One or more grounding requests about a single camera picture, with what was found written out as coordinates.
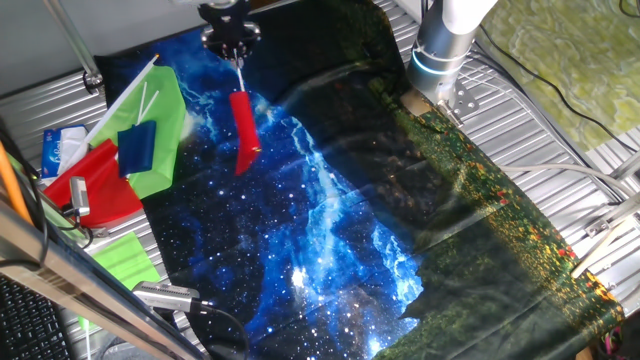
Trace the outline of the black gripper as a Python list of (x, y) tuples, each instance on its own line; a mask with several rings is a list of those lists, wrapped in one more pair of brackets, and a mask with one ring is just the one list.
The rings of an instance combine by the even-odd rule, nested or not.
[(223, 0), (202, 3), (199, 16), (209, 24), (201, 31), (205, 49), (219, 58), (243, 66), (261, 40), (261, 30), (256, 23), (245, 23), (250, 11), (249, 0)]

